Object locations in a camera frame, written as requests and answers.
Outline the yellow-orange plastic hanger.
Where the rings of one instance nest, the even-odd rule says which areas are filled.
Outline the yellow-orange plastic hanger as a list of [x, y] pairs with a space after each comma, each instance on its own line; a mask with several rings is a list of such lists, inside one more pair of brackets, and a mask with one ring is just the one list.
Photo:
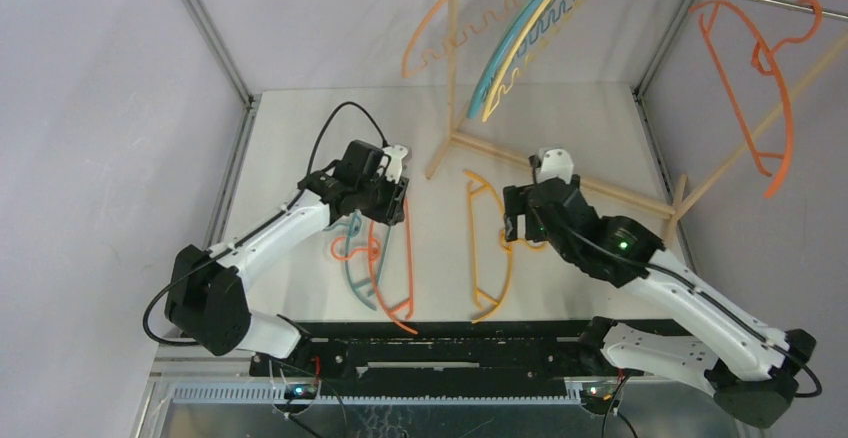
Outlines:
[[463, 174], [468, 179], [465, 189], [465, 202], [469, 232], [468, 243], [470, 252], [471, 299], [478, 311], [478, 313], [471, 318], [470, 323], [472, 325], [478, 325], [492, 318], [502, 308], [505, 299], [511, 291], [515, 266], [514, 246], [521, 245], [528, 251], [534, 253], [541, 253], [545, 251], [548, 246], [546, 244], [533, 244], [526, 239], [518, 239], [513, 242], [507, 242], [506, 232], [504, 229], [501, 229], [498, 233], [497, 244], [502, 254], [505, 256], [506, 265], [504, 281], [500, 293], [497, 296], [493, 296], [488, 293], [481, 286], [480, 259], [478, 257], [478, 239], [476, 233], [474, 202], [481, 195], [486, 195], [490, 196], [494, 200], [501, 212], [505, 211], [505, 205], [503, 199], [498, 196], [494, 186], [486, 178], [468, 169], [465, 169]]

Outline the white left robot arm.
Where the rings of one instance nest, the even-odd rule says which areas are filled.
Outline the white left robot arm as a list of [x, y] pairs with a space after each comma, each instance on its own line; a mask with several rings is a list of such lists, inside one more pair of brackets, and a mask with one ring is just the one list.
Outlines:
[[407, 147], [351, 141], [343, 156], [308, 172], [293, 196], [245, 235], [176, 256], [161, 295], [164, 316], [214, 356], [234, 350], [273, 357], [290, 375], [311, 365], [311, 346], [291, 321], [251, 309], [248, 291], [308, 238], [354, 213], [387, 226], [405, 219]]

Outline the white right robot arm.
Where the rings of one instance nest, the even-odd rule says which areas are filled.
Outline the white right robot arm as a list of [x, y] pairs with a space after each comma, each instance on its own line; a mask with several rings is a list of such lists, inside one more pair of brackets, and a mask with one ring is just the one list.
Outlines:
[[771, 327], [742, 310], [686, 267], [662, 239], [633, 218], [601, 216], [579, 178], [552, 178], [503, 190], [507, 241], [546, 242], [567, 263], [666, 311], [691, 340], [636, 330], [595, 317], [581, 335], [579, 364], [658, 375], [707, 394], [728, 415], [768, 429], [803, 398], [796, 376], [817, 345], [803, 329]]

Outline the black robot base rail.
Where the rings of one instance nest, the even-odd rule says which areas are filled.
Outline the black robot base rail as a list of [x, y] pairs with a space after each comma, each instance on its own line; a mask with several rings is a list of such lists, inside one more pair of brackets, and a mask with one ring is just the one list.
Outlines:
[[304, 322], [307, 336], [280, 361], [252, 358], [252, 377], [318, 376], [331, 396], [527, 399], [565, 395], [568, 379], [616, 380], [600, 351], [580, 342], [586, 320]]

